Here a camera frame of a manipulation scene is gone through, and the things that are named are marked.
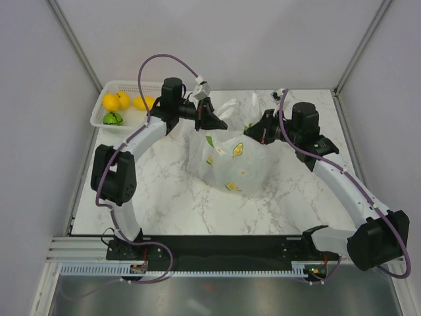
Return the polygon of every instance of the lemon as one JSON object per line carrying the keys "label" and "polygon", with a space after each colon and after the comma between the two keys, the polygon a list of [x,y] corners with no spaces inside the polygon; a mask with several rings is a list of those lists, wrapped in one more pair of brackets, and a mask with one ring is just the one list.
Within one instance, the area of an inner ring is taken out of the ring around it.
{"label": "lemon", "polygon": [[[149,110],[152,109],[155,99],[153,97],[145,97],[145,101]],[[145,104],[141,97],[135,97],[133,99],[133,106],[140,111],[146,111]]]}
{"label": "lemon", "polygon": [[120,108],[127,110],[130,106],[130,97],[126,92],[120,91],[117,93],[118,101],[120,102]]}
{"label": "lemon", "polygon": [[103,97],[103,107],[108,112],[115,112],[120,107],[120,102],[118,102],[118,97],[115,94],[106,93]]}

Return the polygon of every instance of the table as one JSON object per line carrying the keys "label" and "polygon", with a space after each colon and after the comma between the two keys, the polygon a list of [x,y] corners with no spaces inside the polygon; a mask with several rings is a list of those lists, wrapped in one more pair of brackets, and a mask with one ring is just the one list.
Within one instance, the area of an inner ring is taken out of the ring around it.
{"label": "table", "polygon": [[[215,91],[215,108],[232,98],[251,102],[262,95],[264,108],[274,108],[271,91]],[[353,170],[330,90],[293,90],[285,116],[296,102],[314,103],[320,113],[321,133],[339,148]],[[186,171],[188,137],[193,122],[180,120],[171,133],[154,144],[136,165],[137,190],[133,197],[136,219],[146,234],[300,234],[327,224],[352,230],[346,210],[330,189],[306,168],[285,143],[271,144],[279,153],[264,188],[253,196],[224,192],[207,186]],[[100,130],[95,148],[117,144],[122,135]],[[72,234],[102,234],[112,227],[109,211],[95,206],[90,188],[93,157],[80,196]]]}

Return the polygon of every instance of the yellow lemon print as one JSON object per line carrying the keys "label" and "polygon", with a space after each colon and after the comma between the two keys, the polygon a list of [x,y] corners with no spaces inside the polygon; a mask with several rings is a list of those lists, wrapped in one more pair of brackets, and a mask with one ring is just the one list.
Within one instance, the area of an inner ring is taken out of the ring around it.
{"label": "yellow lemon print", "polygon": [[232,157],[240,156],[243,153],[243,143],[239,143],[234,147],[234,150],[232,151]]}
{"label": "yellow lemon print", "polygon": [[209,158],[208,159],[206,159],[206,163],[208,164],[208,165],[213,165],[213,157],[212,156],[209,156]]}
{"label": "yellow lemon print", "polygon": [[229,189],[229,191],[241,191],[234,182],[227,182],[225,183],[225,187]]}

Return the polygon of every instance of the white basket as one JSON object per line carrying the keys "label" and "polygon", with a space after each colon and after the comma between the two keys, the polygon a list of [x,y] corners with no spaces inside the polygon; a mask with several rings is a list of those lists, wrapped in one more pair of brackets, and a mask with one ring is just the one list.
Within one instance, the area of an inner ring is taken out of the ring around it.
{"label": "white basket", "polygon": [[[161,95],[162,83],[158,82],[142,82],[142,92],[144,96],[157,98]],[[99,94],[97,103],[93,108],[91,115],[91,124],[95,127],[106,128],[121,132],[130,132],[141,125],[146,117],[146,111],[136,109],[132,104],[127,110],[118,110],[117,113],[123,118],[123,125],[106,125],[103,124],[103,118],[108,113],[103,107],[103,97],[106,93],[116,94],[119,91],[126,92],[130,96],[130,103],[135,97],[139,97],[139,87],[136,81],[113,80],[107,82],[101,94]]]}

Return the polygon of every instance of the gray panel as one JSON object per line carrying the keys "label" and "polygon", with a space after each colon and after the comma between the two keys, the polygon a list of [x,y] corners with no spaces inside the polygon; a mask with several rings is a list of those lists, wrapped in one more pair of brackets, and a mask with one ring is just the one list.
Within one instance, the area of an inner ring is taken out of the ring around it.
{"label": "gray panel", "polygon": [[370,189],[410,219],[412,281],[420,298],[421,1],[394,1],[341,100]]}
{"label": "gray panel", "polygon": [[29,314],[97,91],[42,0],[0,1],[0,314]]}
{"label": "gray panel", "polygon": [[[102,85],[170,53],[214,90],[334,88],[382,0],[58,0]],[[144,79],[193,80],[174,61]]]}
{"label": "gray panel", "polygon": [[[64,293],[77,296],[108,280],[68,276],[60,282]],[[402,315],[387,277],[352,266],[340,267],[323,286],[284,278],[170,278],[143,286],[117,283],[78,302],[55,301],[60,316]]]}

